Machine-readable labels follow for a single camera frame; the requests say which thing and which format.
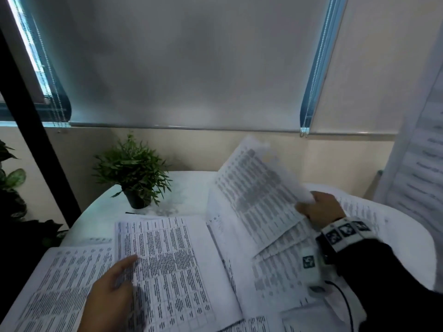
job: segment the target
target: black pole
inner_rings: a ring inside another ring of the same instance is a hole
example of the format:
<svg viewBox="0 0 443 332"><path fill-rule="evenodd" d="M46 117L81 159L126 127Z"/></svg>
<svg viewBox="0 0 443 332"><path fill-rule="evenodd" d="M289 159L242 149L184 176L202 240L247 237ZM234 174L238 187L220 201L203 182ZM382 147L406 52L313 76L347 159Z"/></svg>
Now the black pole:
<svg viewBox="0 0 443 332"><path fill-rule="evenodd" d="M4 70L0 77L0 92L66 223L71 227L81 214L80 207L1 30L0 51Z"/></svg>

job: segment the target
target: gray roller blind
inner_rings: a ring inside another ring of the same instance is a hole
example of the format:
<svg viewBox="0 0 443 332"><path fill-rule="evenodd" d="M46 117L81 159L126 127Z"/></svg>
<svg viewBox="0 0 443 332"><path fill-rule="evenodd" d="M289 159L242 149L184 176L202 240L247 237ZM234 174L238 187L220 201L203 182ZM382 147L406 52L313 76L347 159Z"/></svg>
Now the gray roller blind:
<svg viewBox="0 0 443 332"><path fill-rule="evenodd" d="M298 130L329 0L26 0L72 125Z"/></svg>

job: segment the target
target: beige wall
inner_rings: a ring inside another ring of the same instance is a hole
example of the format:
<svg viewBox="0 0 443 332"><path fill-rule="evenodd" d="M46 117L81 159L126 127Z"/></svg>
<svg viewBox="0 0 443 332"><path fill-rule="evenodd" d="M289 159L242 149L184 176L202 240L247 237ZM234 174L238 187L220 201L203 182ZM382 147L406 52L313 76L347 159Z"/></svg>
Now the beige wall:
<svg viewBox="0 0 443 332"><path fill-rule="evenodd" d="M27 204L28 213L26 219L38 219L40 221L53 219L56 223L65 224L64 217L58 209L54 197L19 129L17 127L0 127L0 140L9 147L14 148L15 150L11 152L19 158L17 160L8 159L2 162L6 173L10 173L17 168L23 168L26 171L26 181L17 189Z"/></svg>
<svg viewBox="0 0 443 332"><path fill-rule="evenodd" d="M110 147L126 128L47 128L71 188L85 210L106 186L92 177L93 156ZM139 140L158 150L171 170L217 171L248 133L214 130L134 129ZM328 184L363 196L390 154L392 138L251 133L268 141L286 167L303 182Z"/></svg>

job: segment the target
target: black cable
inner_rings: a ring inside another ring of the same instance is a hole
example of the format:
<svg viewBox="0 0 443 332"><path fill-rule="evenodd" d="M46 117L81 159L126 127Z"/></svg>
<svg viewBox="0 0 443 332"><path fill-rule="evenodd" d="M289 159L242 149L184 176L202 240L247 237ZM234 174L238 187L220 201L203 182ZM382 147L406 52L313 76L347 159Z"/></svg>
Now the black cable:
<svg viewBox="0 0 443 332"><path fill-rule="evenodd" d="M343 299L345 300L346 306L348 308L348 313L349 313L349 321L351 322L351 332L354 332L354 322L352 320L352 314L351 314L351 307L349 306L348 300L346 299L345 294L343 293L343 291L339 288L338 285L336 285L334 282L331 281L325 281L326 284L330 284L335 286L341 293L341 295L343 296Z"/></svg>

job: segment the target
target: black plant pot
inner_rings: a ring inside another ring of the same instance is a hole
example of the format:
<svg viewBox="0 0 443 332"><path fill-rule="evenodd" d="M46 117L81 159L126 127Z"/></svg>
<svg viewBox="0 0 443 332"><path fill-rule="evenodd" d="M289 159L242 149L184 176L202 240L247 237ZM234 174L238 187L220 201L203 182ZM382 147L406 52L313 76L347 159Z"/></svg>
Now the black plant pot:
<svg viewBox="0 0 443 332"><path fill-rule="evenodd" d="M145 208L151 204L151 200L144 201L143 199L141 199L139 197L139 195L137 194L136 191L127 190L127 191L123 191L123 193L125 194L126 198L128 199L130 206L134 209Z"/></svg>

